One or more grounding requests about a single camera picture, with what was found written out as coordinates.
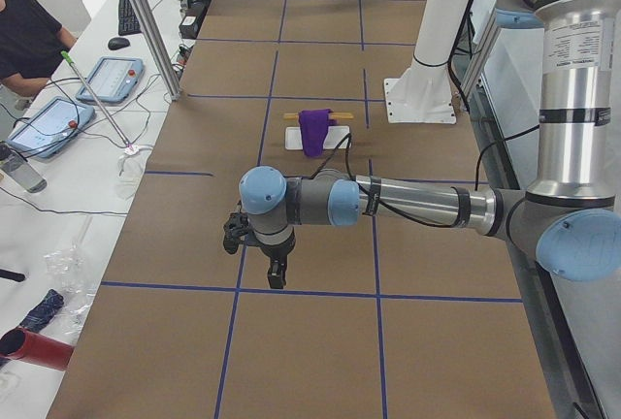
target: blue joint cap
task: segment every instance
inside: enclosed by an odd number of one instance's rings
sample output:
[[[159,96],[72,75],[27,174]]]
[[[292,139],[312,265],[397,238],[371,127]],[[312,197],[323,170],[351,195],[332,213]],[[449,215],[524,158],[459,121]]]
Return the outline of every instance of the blue joint cap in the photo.
[[[274,209],[280,204],[286,191],[286,180],[272,167],[255,167],[240,180],[242,206],[253,215]]]
[[[531,12],[496,9],[496,24],[505,29],[537,29],[543,22]]]
[[[547,271],[573,281],[593,281],[621,267],[621,217],[610,210],[570,213],[548,227],[537,243]]]
[[[328,218],[335,227],[346,227],[358,221],[360,194],[358,183],[348,179],[335,181],[328,198]]]

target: tablet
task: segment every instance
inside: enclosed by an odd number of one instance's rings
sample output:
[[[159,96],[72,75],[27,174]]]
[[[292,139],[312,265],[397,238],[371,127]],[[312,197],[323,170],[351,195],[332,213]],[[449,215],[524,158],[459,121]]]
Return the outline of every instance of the tablet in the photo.
[[[24,121],[7,144],[26,156],[51,157],[75,138],[94,115],[90,106],[55,97]]]
[[[144,68],[140,58],[101,57],[86,80],[101,102],[119,104],[131,94]],[[84,86],[76,97],[86,104],[95,103]]]

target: label sticker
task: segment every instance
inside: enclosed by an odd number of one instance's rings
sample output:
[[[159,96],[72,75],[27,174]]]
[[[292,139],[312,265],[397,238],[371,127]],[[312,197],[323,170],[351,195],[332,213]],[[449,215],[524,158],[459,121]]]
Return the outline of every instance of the label sticker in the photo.
[[[597,19],[545,32],[543,73],[574,68],[612,70],[614,19]]]

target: computer mouse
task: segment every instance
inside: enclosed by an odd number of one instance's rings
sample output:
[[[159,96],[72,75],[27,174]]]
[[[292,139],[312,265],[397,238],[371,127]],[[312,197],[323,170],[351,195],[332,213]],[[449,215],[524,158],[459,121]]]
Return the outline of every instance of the computer mouse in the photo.
[[[127,46],[129,46],[129,39],[127,38],[117,36],[108,41],[108,48],[110,50],[119,50],[120,48],[126,48]]]

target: white table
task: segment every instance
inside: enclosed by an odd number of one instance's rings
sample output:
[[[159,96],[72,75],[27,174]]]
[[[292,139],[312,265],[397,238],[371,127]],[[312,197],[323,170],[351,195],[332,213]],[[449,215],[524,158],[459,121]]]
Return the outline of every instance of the white table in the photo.
[[[148,0],[151,7],[160,0]],[[149,77],[158,73],[142,34],[127,36],[131,46],[117,51],[107,48],[108,40],[117,32],[118,0],[108,0],[91,21],[71,50],[74,61],[87,74],[103,55],[140,57],[145,61],[145,72],[130,98],[147,85]],[[179,35],[180,9],[177,0],[162,0],[153,10],[169,55],[173,56],[182,42]],[[53,79],[73,77],[66,63],[62,63]],[[62,82],[63,89],[72,97],[80,88],[78,83]],[[35,100],[28,115],[44,106],[52,97],[62,95],[54,86],[45,89]],[[147,130],[139,139],[140,145],[152,145],[159,134],[170,98],[161,79],[150,87],[140,102],[151,111]],[[96,110],[96,120],[105,118]],[[137,137],[145,127],[147,112],[138,104],[130,104],[115,116],[116,122],[130,139]],[[108,121],[97,123],[86,131],[110,137],[122,144]],[[122,199],[115,192],[119,185],[117,159],[119,147],[103,138],[80,134],[49,161],[31,160],[33,167],[48,181],[48,187],[38,194],[25,193],[11,179],[5,178],[0,186],[25,198],[42,209],[52,210],[112,210],[128,212],[132,199]],[[148,152],[137,158],[143,166]],[[79,249],[88,279],[95,287],[108,265],[114,245],[123,225],[124,216],[41,213],[0,191],[0,269],[24,273],[22,283],[0,279],[0,335],[11,330],[26,313],[40,302],[50,288],[58,285],[47,275],[44,255],[68,249],[83,234]],[[42,333],[52,338],[75,343],[77,334],[66,334],[67,319],[56,317]],[[38,419],[47,415],[63,372],[11,361],[0,371],[0,417]]]

